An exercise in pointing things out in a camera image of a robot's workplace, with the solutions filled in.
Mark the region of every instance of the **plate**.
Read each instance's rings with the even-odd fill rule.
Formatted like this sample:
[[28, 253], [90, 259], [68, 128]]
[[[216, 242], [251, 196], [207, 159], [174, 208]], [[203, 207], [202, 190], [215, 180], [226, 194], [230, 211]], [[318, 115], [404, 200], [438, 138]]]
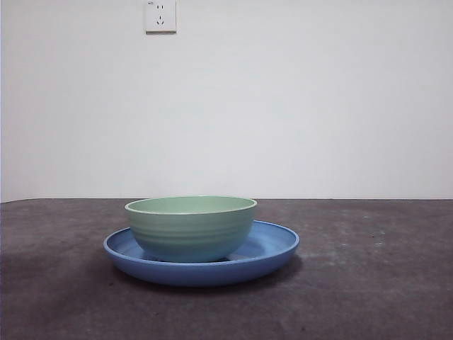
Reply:
[[246, 241], [232, 254], [215, 262], [163, 262], [148, 255], [136, 243], [130, 228], [104, 241], [113, 263], [140, 280], [163, 285], [209, 287], [231, 285], [272, 273], [291, 258], [299, 245], [292, 230], [269, 222], [253, 221]]

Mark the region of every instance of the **plate rim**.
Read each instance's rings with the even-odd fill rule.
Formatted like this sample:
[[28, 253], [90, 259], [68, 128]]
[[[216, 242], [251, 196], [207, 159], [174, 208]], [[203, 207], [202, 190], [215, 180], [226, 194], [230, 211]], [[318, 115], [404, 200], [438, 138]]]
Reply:
[[119, 258], [124, 259], [124, 260], [133, 261], [133, 262], [137, 262], [137, 263], [141, 263], [141, 264], [149, 264], [149, 265], [155, 265], [155, 266], [180, 266], [180, 267], [203, 266], [204, 267], [204, 266], [231, 266], [231, 265], [234, 265], [234, 264], [246, 264], [248, 262], [254, 262], [254, 261], [260, 261], [260, 260], [265, 260], [265, 259], [271, 259], [271, 258], [274, 258], [276, 256], [282, 255], [282, 254], [284, 254], [284, 253], [286, 253], [288, 251], [291, 251], [291, 250], [297, 248], [297, 246], [299, 245], [299, 241], [300, 241], [299, 235], [295, 231], [291, 230], [290, 228], [283, 227], [282, 225], [277, 225], [275, 223], [266, 222], [266, 221], [260, 221], [260, 220], [254, 220], [253, 222], [263, 223], [265, 225], [272, 225], [273, 227], [277, 227], [277, 228], [283, 229], [286, 232], [289, 232], [291, 235], [293, 235], [294, 238], [295, 238], [295, 241], [294, 241], [293, 244], [291, 244], [291, 246], [289, 246], [287, 248], [284, 248], [282, 251], [277, 251], [277, 252], [275, 252], [275, 253], [273, 253], [271, 255], [263, 255], [263, 256], [251, 257], [251, 258], [248, 258], [248, 259], [238, 259], [238, 260], [220, 261], [220, 262], [162, 262], [162, 261], [144, 260], [144, 259], [138, 259], [138, 258], [135, 258], [135, 257], [131, 257], [131, 256], [120, 254], [117, 251], [114, 251], [113, 249], [111, 249], [107, 245], [108, 240], [111, 237], [114, 237], [116, 234], [119, 234], [121, 232], [124, 232], [124, 231], [130, 229], [130, 227], [123, 228], [123, 229], [117, 230], [116, 232], [113, 232], [112, 234], [109, 234], [104, 239], [103, 246], [104, 246], [104, 249], [110, 255], [112, 255], [114, 257], [119, 257]]

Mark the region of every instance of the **outlet cover plate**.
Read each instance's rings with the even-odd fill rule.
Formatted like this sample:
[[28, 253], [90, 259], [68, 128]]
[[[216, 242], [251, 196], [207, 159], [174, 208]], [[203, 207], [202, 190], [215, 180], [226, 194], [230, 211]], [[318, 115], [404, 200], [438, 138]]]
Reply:
[[148, 0], [144, 6], [147, 33], [176, 32], [176, 0]]

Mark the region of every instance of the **bowl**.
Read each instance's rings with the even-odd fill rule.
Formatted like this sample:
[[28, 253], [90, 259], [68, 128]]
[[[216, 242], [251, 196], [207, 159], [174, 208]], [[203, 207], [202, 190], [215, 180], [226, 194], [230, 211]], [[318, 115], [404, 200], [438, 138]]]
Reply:
[[137, 200], [130, 229], [149, 255], [168, 262], [211, 262], [235, 251], [251, 230], [256, 202], [224, 196]]

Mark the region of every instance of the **gray table surface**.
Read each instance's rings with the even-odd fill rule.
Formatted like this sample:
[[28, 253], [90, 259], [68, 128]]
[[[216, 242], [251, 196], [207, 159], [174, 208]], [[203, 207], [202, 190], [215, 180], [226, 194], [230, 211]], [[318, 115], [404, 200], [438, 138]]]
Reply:
[[259, 200], [296, 255], [209, 289], [113, 267], [102, 242], [130, 201], [1, 205], [2, 339], [453, 339], [451, 200]]

